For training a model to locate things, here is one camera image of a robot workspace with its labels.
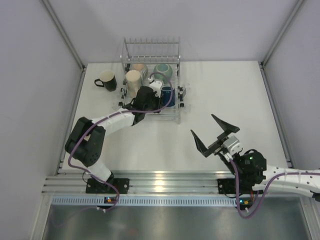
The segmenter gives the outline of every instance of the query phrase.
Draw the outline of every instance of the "cup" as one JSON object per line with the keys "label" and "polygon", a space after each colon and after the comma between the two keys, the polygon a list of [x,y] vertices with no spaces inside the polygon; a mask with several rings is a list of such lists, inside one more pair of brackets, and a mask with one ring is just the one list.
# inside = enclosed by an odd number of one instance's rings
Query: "cup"
{"label": "cup", "polygon": [[112,92],[117,88],[117,80],[115,73],[111,70],[105,70],[100,73],[98,79],[94,80],[94,84],[97,87],[106,88],[108,91]]}
{"label": "cup", "polygon": [[135,63],[132,65],[131,70],[137,70],[141,74],[142,82],[147,78],[148,76],[148,67],[147,65],[143,63]]}
{"label": "cup", "polygon": [[127,92],[131,98],[137,96],[138,90],[142,86],[141,74],[138,70],[130,70],[125,75]]}
{"label": "cup", "polygon": [[[170,86],[164,86],[162,89],[161,89],[161,92],[162,92],[162,103],[163,103],[163,106],[166,105],[169,100],[170,100],[170,95],[171,95],[171,87]],[[167,107],[172,107],[176,105],[176,91],[175,89],[173,88],[172,89],[172,99],[169,103],[169,105]]]}
{"label": "cup", "polygon": [[168,84],[168,79],[171,80],[172,78],[173,70],[169,64],[166,64],[166,63],[157,64],[154,67],[153,71],[160,72],[166,76],[165,78],[160,74],[154,74],[154,78],[163,81],[164,84]]}

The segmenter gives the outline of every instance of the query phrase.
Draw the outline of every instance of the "wire dish rack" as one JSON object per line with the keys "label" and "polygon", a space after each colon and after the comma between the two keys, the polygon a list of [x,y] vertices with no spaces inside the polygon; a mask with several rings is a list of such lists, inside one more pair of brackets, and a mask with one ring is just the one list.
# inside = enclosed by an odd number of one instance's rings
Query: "wire dish rack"
{"label": "wire dish rack", "polygon": [[[184,96],[186,95],[185,86],[180,83],[180,38],[154,39],[154,38],[124,38],[121,63],[124,74],[126,74],[131,64],[145,64],[148,68],[148,75],[153,72],[157,64],[169,64],[172,67],[171,84],[175,89],[175,105],[166,107],[160,113],[148,113],[146,119],[157,120],[174,120],[178,124],[181,120],[181,108],[185,106]],[[121,101],[118,107],[131,102],[132,98],[127,94],[127,83],[123,81],[123,86],[120,89]],[[144,86],[148,86],[148,79],[143,81]]]}

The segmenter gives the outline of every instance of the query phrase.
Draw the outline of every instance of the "metal frame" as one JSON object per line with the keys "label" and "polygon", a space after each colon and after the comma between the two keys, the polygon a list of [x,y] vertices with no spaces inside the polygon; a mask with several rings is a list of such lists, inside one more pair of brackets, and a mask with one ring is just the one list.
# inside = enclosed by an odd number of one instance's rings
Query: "metal frame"
{"label": "metal frame", "polygon": [[293,8],[291,9],[291,11],[289,13],[289,16],[287,17],[286,21],[284,22],[284,24],[280,28],[280,31],[276,35],[272,45],[270,46],[269,50],[267,51],[267,53],[266,53],[266,55],[265,55],[265,57],[264,57],[264,59],[262,61],[262,68],[263,69],[267,65],[267,63],[268,63],[269,59],[271,58],[271,56],[274,54],[274,52],[277,49],[279,43],[281,42],[281,40],[283,39],[283,37],[287,33],[289,27],[293,23],[294,19],[296,18],[296,16],[300,12],[300,10],[302,9],[302,7],[306,3],[306,1],[307,0],[297,0],[295,2],[295,5],[293,6]]}
{"label": "metal frame", "polygon": [[[73,44],[71,43],[66,31],[64,30],[58,16],[53,10],[49,0],[40,0],[47,13],[51,17],[54,25],[58,29],[63,41],[67,45],[73,58],[82,70],[81,77],[79,79],[79,85],[77,87],[72,110],[69,116],[69,123],[66,128],[66,135],[64,140],[67,139],[68,134],[71,131],[75,112],[78,105],[78,100],[80,97],[80,92],[82,88],[82,83],[84,81],[86,69],[83,65],[79,55],[77,54]],[[293,20],[297,16],[298,12],[304,5],[306,0],[297,0],[294,8],[289,14],[287,20],[276,36],[273,44],[271,45],[269,51],[267,52],[264,60],[260,63],[261,75],[265,84],[266,92],[270,101],[272,112],[274,115],[274,120],[278,129],[280,136],[282,148],[285,157],[290,167],[293,167],[294,160],[293,155],[290,150],[289,141],[286,136],[283,122],[277,108],[277,103],[274,98],[274,94],[270,83],[265,74],[265,66],[269,59],[275,52],[277,46],[281,42],[285,33],[288,31],[289,26],[292,24]],[[34,223],[31,239],[41,239],[45,230],[46,219],[48,218],[50,205],[55,195],[60,196],[74,196],[75,198],[81,198],[83,196],[88,196],[85,193],[86,184],[82,180],[82,172],[80,171],[62,171],[61,167],[63,164],[63,159],[65,156],[65,151],[61,147],[61,154],[59,163],[57,166],[57,171],[55,176],[48,176],[45,180],[45,184],[42,190],[42,199],[39,211],[37,213],[37,218]],[[218,186],[216,184],[216,179],[218,178],[232,178],[233,175],[226,171],[202,171],[202,172],[168,172],[168,171],[144,171],[144,172],[114,172],[116,177],[130,178],[130,191],[127,196],[129,197],[163,197],[163,196],[177,196],[177,197],[190,197],[198,196],[200,198],[204,197],[218,197],[223,198],[218,194]],[[267,197],[288,197],[296,195],[292,194],[269,194]],[[300,197],[301,206],[304,212],[305,221],[310,231],[310,236],[312,239],[320,239],[320,216],[317,210],[317,206],[314,200],[306,197]]]}
{"label": "metal frame", "polygon": [[56,29],[58,30],[59,34],[61,35],[64,43],[66,44],[67,48],[69,49],[71,55],[73,56],[74,60],[76,61],[76,63],[78,64],[79,68],[81,70],[84,70],[85,65],[83,64],[83,62],[81,61],[74,45],[72,44],[72,42],[70,41],[65,28],[63,27],[63,25],[61,24],[57,14],[55,13],[55,10],[53,9],[51,3],[49,0],[40,0],[41,3],[43,4],[46,12],[48,13],[48,15],[50,16],[53,24],[55,25]]}

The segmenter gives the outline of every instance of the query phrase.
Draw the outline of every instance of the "cable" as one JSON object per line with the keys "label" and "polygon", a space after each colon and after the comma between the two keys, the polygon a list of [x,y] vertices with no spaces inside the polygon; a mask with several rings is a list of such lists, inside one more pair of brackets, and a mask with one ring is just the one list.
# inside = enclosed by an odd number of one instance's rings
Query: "cable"
{"label": "cable", "polygon": [[239,172],[238,172],[238,169],[237,169],[237,166],[236,164],[234,163],[233,159],[230,160],[230,163],[234,169],[234,173],[235,173],[235,195],[236,195],[236,209],[240,215],[241,218],[243,219],[250,219],[252,218],[256,213],[257,211],[259,210],[259,208],[261,207],[261,204],[263,203],[265,197],[266,197],[266,194],[268,192],[268,189],[270,187],[270,184],[277,178],[279,177],[282,177],[282,176],[285,176],[285,175],[308,175],[308,176],[320,176],[320,173],[317,173],[317,172],[287,172],[287,173],[280,173],[280,174],[277,174],[275,176],[273,176],[270,181],[266,184],[265,186],[265,189],[263,191],[263,194],[260,198],[260,201],[259,203],[257,204],[256,208],[249,214],[249,215],[243,215],[243,212],[241,211],[240,209],[240,198],[239,198]]}
{"label": "cable", "polygon": [[85,181],[85,179],[84,179],[84,175],[85,175],[85,171],[83,171],[83,173],[82,173],[82,180],[86,183],[86,184],[88,184],[88,182],[87,181]]}
{"label": "cable", "polygon": [[[124,111],[121,111],[121,112],[120,112],[120,111],[117,111],[117,112],[115,112],[115,113],[113,113],[113,114],[111,114],[111,115],[109,115],[109,116],[104,117],[103,119],[101,119],[101,120],[97,121],[96,123],[94,123],[93,125],[91,125],[91,126],[85,131],[85,133],[80,137],[79,141],[75,144],[74,148],[72,149],[72,151],[71,151],[71,153],[70,153],[70,155],[69,155],[68,165],[69,165],[70,167],[75,168],[75,169],[83,170],[83,171],[84,171],[83,174],[85,174],[86,172],[89,173],[92,178],[96,179],[96,180],[97,180],[98,182],[100,182],[100,183],[106,184],[108,187],[112,188],[112,189],[115,191],[116,197],[115,197],[115,202],[114,202],[114,204],[113,204],[110,208],[105,209],[104,212],[108,212],[108,211],[112,210],[112,209],[117,205],[117,203],[119,202],[120,193],[119,193],[118,189],[115,188],[115,187],[114,187],[112,184],[110,184],[109,182],[104,181],[104,180],[100,179],[100,178],[97,177],[97,176],[94,176],[93,174],[91,174],[91,172],[89,172],[89,171],[88,171],[87,169],[85,169],[84,167],[76,166],[76,165],[71,164],[71,159],[72,159],[73,155],[75,154],[77,148],[78,148],[79,145],[81,144],[81,142],[82,142],[82,141],[84,140],[84,138],[90,133],[90,131],[91,131],[93,128],[95,128],[97,125],[103,123],[104,121],[106,121],[106,120],[108,120],[108,119],[110,119],[110,118],[112,118],[112,117],[115,117],[115,116],[117,116],[117,115],[119,115],[119,114],[124,114],[124,113],[139,113],[139,114],[158,113],[158,112],[162,111],[163,109],[165,109],[165,108],[171,103],[171,100],[172,100],[173,95],[174,95],[174,91],[173,91],[173,87],[172,87],[172,84],[171,84],[171,82],[170,82],[170,79],[169,79],[165,74],[163,74],[162,72],[158,72],[158,71],[152,72],[149,77],[153,76],[154,74],[159,74],[159,75],[163,76],[163,77],[167,80],[167,82],[169,83],[169,85],[170,85],[170,98],[169,98],[168,102],[167,102],[163,107],[161,107],[161,108],[159,108],[159,109],[156,109],[156,110],[150,110],[150,111],[143,111],[143,110],[124,110]],[[95,207],[93,207],[93,206],[85,207],[85,208],[83,208],[83,209],[80,209],[79,211],[76,211],[74,214],[72,214],[67,220],[65,220],[65,221],[64,221],[63,223],[61,223],[61,224],[55,224],[54,221],[53,221],[53,217],[51,217],[51,222],[53,223],[53,225],[54,225],[56,228],[60,228],[60,227],[62,227],[63,225],[65,225],[65,224],[66,224],[72,217],[74,217],[75,215],[77,215],[77,214],[79,214],[79,213],[81,213],[81,212],[83,212],[83,211],[85,211],[85,210],[92,209],[92,208],[95,208]]]}

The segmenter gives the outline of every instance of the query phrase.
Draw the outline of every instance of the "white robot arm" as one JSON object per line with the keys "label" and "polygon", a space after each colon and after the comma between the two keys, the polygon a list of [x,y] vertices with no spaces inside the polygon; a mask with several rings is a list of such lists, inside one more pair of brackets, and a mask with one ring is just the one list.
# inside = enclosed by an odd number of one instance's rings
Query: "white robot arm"
{"label": "white robot arm", "polygon": [[240,155],[243,150],[240,141],[234,135],[228,137],[229,134],[236,133],[240,129],[213,114],[212,117],[224,132],[217,137],[217,141],[206,148],[191,130],[196,147],[205,157],[211,154],[218,155],[235,175],[231,161],[234,162],[239,177],[240,193],[245,193],[244,191],[248,189],[264,191],[268,187],[270,192],[301,194],[320,202],[320,170],[299,170],[268,165],[263,155],[255,149]]}
{"label": "white robot arm", "polygon": [[110,182],[113,179],[112,172],[100,159],[104,138],[122,128],[133,126],[145,118],[146,111],[156,111],[162,106],[161,88],[163,83],[159,80],[149,79],[149,86],[142,86],[132,102],[123,106],[118,111],[94,119],[81,117],[75,124],[64,149],[71,153],[84,133],[95,123],[102,119],[105,121],[97,124],[76,148],[73,158],[79,160],[93,176],[101,181]]}

